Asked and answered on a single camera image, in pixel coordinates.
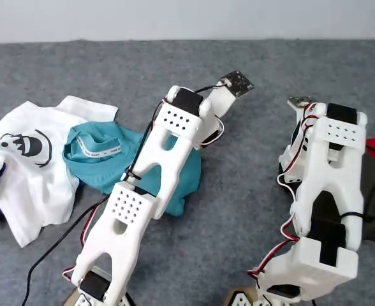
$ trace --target teal shirt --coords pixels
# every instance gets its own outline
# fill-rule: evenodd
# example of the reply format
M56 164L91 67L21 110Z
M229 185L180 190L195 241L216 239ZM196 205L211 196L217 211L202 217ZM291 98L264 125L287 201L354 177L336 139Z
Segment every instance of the teal shirt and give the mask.
M87 122L70 130L62 156L70 171L82 182L109 194L132 163L142 136L115 122ZM174 136L169 137L165 149L171 149L176 140ZM184 197L199 187L201 165L200 152L193 149L180 172L167 213L183 214ZM161 187L161 167L151 168L138 186L157 195Z

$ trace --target white wall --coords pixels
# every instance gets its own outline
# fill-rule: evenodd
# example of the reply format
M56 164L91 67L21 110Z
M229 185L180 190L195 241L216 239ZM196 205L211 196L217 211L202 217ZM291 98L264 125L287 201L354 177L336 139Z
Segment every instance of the white wall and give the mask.
M375 38L375 0L0 0L0 43Z

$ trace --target hole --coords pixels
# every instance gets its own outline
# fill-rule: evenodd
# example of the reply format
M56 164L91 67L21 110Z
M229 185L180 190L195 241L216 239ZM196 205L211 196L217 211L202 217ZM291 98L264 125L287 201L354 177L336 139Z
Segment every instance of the hole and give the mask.
M122 235L123 233L125 233L126 224L121 222L120 220L115 220L115 222L112 224L112 227L114 233L117 235Z

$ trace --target white plastic part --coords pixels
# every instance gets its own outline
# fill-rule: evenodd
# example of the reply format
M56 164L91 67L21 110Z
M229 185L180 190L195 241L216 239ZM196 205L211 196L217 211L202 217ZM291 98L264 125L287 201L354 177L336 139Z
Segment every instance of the white plastic part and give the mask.
M143 177L153 166L161 166L161 188L156 196L153 218L159 219L163 215L179 182L179 173L202 125L203 121L199 117L168 103L164 103L159 111L154 127L133 168L135 175ZM176 136L177 140L172 149L165 150L163 144L170 135ZM137 184L136 178L133 177L130 177L128 182Z
M125 295L155 205L152 195L134 192L134 187L127 182L116 183L103 214L90 230L77 257L71 282L79 286L95 260L104 253L110 255L112 281L105 295L105 305L116 306L118 298Z
M367 117L358 113L358 124L330 119L323 115L325 104L318 103L312 112L319 117L302 141L302 127L292 146L288 146L279 162L283 169L289 165L300 145L297 162L284 175L285 182L302 181L297 189L296 201L290 213L298 236L306 236L311 227L311 214L315 199L322 191L334 197L339 213L363 212L364 199L360 191L362 155L365 152ZM343 145L341 151L329 149L330 142ZM362 239L362 218L347 216L342 219L346 227L346 248L357 251Z
M358 254L338 248L336 266L320 263L321 242L302 237L285 254L272 258L265 273L258 275L262 294L284 303L309 301L330 293L336 286L350 281L358 273ZM273 295L267 289L278 284L293 284L301 288L296 298Z
M213 106L214 115L221 118L230 109L236 97L225 87L216 87L206 98Z
M102 216L90 230L84 248L78 255L71 276L71 282L76 286L79 286L98 257L103 253L111 256L112 281L106 292L104 305L116 306L119 298L124 296L149 221L163 215L179 182L180 171L193 147L218 128L219 122L212 106L213 102L217 102L216 97L212 98L212 102L208 99L202 101L197 117L172 105L179 90L180 87L173 86L166 95L169 103L162 104L152 131L132 169L134 175L143 177L153 166L160 165L161 187L157 196L136 193L134 186L138 181L135 176L129 176L126 182L116 183ZM229 102L230 107L231 98L223 99ZM170 150L165 150L163 145L171 135L176 136L177 140Z

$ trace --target white t-shirt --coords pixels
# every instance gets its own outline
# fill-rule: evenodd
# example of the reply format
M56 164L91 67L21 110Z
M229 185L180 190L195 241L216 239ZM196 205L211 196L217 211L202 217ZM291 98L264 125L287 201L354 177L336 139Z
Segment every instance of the white t-shirt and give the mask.
M70 129L112 121L117 111L68 96L56 107L25 102L0 121L0 210L21 247L70 218L79 183L61 155Z

